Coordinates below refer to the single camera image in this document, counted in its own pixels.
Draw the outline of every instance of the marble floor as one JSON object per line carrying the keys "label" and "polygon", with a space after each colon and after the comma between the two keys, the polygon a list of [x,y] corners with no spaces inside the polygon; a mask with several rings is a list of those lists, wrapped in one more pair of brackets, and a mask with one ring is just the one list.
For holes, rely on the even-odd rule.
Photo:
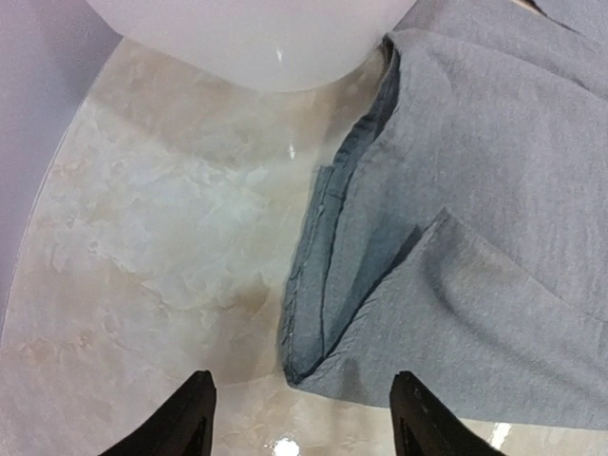
{"label": "marble floor", "polygon": [[[380,52],[261,95],[130,41],[66,134],[0,345],[0,455],[95,455],[194,370],[221,455],[390,455],[385,409],[289,389],[276,325],[314,170],[370,105]],[[509,455],[608,455],[608,432],[467,422]]]}

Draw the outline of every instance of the gray fabric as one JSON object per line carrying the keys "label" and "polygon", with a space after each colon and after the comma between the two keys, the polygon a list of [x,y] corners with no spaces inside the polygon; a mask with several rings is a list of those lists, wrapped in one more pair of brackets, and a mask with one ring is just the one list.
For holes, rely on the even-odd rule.
{"label": "gray fabric", "polygon": [[534,0],[551,19],[592,40],[608,43],[608,5],[606,0]]}
{"label": "gray fabric", "polygon": [[320,170],[279,350],[299,389],[608,428],[608,54],[505,0],[419,0]]}

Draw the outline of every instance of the beige marble tile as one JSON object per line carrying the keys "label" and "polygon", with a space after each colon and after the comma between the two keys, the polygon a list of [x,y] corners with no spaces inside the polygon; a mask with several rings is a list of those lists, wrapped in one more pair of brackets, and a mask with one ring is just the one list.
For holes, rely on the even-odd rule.
{"label": "beige marble tile", "polygon": [[[24,241],[0,346],[0,454],[97,454],[196,369],[218,384],[215,455],[392,454],[387,410],[289,389],[275,344],[314,170],[383,66],[375,53],[328,87],[262,95],[119,46]],[[512,455],[608,454],[605,433],[467,424]]]}

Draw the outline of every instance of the white wall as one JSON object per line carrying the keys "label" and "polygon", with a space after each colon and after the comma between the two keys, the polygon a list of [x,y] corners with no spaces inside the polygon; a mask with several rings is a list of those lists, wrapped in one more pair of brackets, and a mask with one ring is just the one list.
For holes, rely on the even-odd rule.
{"label": "white wall", "polygon": [[85,0],[0,2],[0,332],[38,188],[119,40]]}

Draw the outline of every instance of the gray pants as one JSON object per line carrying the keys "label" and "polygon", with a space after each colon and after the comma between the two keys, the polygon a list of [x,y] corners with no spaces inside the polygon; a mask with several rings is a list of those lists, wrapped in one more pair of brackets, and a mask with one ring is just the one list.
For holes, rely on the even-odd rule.
{"label": "gray pants", "polygon": [[505,0],[419,0],[319,171],[279,348],[295,388],[608,428],[608,52]]}
{"label": "gray pants", "polygon": [[551,19],[604,45],[608,43],[606,0],[534,0]]}

